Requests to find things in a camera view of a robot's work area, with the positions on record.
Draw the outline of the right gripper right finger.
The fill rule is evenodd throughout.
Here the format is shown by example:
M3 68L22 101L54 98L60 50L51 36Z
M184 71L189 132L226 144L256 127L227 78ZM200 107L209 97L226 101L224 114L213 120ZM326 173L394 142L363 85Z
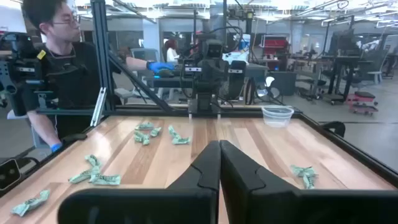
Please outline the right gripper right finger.
M220 147L231 223L397 223L394 190L301 190L229 141Z

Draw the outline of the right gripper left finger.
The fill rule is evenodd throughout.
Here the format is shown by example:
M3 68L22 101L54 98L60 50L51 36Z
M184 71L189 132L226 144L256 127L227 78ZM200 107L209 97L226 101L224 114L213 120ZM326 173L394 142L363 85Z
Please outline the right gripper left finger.
M59 223L216 223L221 148L211 141L165 189L84 189L69 195Z

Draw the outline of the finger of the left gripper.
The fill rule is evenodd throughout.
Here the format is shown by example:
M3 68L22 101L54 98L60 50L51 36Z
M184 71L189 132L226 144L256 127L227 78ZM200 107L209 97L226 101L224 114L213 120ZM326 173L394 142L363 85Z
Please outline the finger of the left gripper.
M182 93L187 93L187 88L190 88L192 93L197 92L200 74L201 68L198 67L194 59L186 58L182 60Z
M229 72L229 85L228 85L228 99L235 100L239 97L242 87L244 85L245 72L246 72L245 61L232 61Z

